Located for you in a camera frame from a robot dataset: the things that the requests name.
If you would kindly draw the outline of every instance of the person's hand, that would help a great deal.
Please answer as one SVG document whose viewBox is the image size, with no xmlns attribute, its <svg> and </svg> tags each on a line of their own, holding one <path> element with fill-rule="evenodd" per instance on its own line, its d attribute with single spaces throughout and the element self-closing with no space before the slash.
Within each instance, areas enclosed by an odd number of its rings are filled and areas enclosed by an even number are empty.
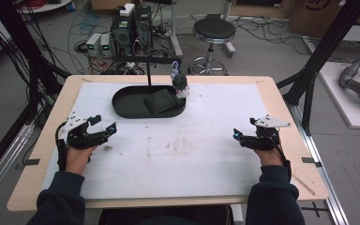
<svg viewBox="0 0 360 225">
<path fill-rule="evenodd" d="M 67 151 L 66 172 L 82 175 L 87 160 L 96 148 L 97 146 L 93 146 L 87 149 L 78 150 L 70 146 Z"/>
<path fill-rule="evenodd" d="M 256 155 L 260 158 L 262 166 L 278 165 L 283 166 L 282 159 L 276 148 L 269 151 L 262 151 L 259 149 L 253 149 Z"/>
</svg>

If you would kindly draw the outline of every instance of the person's left hand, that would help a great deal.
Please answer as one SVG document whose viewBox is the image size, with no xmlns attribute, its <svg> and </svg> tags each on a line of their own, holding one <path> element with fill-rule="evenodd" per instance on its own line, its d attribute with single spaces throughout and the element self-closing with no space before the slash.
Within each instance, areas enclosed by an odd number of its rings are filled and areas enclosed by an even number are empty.
<svg viewBox="0 0 360 225">
<path fill-rule="evenodd" d="M 96 148 L 97 146 L 93 146 L 90 148 L 78 150 L 70 146 L 67 151 L 66 172 L 82 175 L 83 170 L 86 167 L 87 160 Z"/>
</svg>

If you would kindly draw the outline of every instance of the black cloth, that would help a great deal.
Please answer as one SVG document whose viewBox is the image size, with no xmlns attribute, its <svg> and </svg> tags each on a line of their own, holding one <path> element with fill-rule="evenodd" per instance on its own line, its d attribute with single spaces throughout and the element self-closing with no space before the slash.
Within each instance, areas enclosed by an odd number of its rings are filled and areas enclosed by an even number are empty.
<svg viewBox="0 0 360 225">
<path fill-rule="evenodd" d="M 42 190 L 37 198 L 37 212 L 27 224 L 83 224 L 85 204 L 80 195 L 84 178 L 70 172 L 57 172 L 51 186 Z M 282 166 L 263 166 L 260 183 L 250 191 L 247 204 L 247 225 L 305 224 L 301 210 L 296 203 L 299 192 L 289 184 L 288 172 Z M 153 217 L 160 224 L 170 217 Z M 176 223 L 195 225 L 190 221 Z M 148 220 L 139 224 L 156 224 Z"/>
</svg>

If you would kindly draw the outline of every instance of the metal stand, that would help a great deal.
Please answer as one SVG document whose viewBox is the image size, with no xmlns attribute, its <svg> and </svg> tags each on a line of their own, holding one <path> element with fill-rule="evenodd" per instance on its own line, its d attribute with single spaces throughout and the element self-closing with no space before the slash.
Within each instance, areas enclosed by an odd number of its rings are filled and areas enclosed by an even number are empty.
<svg viewBox="0 0 360 225">
<path fill-rule="evenodd" d="M 347 1 L 306 65 L 290 78 L 277 83 L 278 89 L 293 83 L 291 90 L 283 96 L 284 100 L 292 105 L 298 105 L 300 97 L 306 92 L 302 126 L 307 135 L 311 135 L 309 132 L 309 119 L 315 79 L 336 46 L 344 39 L 359 16 L 360 0 Z"/>
<path fill-rule="evenodd" d="M 217 63 L 218 66 L 212 66 L 212 63 Z M 195 75 L 216 75 L 212 74 L 212 72 L 220 72 L 220 75 L 227 74 L 227 70 L 224 65 L 213 58 L 213 43 L 210 43 L 206 57 L 199 57 L 191 63 L 189 66 L 189 72 Z"/>
<path fill-rule="evenodd" d="M 176 0 L 172 0 L 172 30 L 169 31 L 169 36 L 171 37 L 172 46 L 174 48 L 174 52 L 176 54 L 177 58 L 183 57 L 183 52 L 180 48 L 179 41 L 176 36 Z M 223 14 L 223 20 L 228 21 L 231 5 L 233 4 L 233 0 L 227 0 L 226 6 L 224 8 L 224 14 Z M 231 42 L 228 42 L 225 44 L 226 49 L 230 53 L 230 58 L 233 57 L 233 54 L 235 54 L 235 48 L 231 44 Z"/>
</svg>

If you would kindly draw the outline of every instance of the black tray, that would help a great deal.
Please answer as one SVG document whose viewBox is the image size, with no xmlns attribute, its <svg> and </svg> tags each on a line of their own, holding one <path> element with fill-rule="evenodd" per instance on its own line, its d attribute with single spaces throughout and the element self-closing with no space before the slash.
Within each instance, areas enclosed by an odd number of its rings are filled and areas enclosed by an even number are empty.
<svg viewBox="0 0 360 225">
<path fill-rule="evenodd" d="M 170 108 L 165 106 L 158 110 L 148 108 L 147 105 L 151 106 L 151 102 L 154 100 L 162 100 L 164 101 L 163 104 L 170 102 L 168 105 Z M 186 99 L 178 99 L 175 89 L 169 85 L 128 86 L 113 95 L 112 106 L 119 116 L 127 119 L 169 118 L 183 112 L 186 108 Z"/>
</svg>

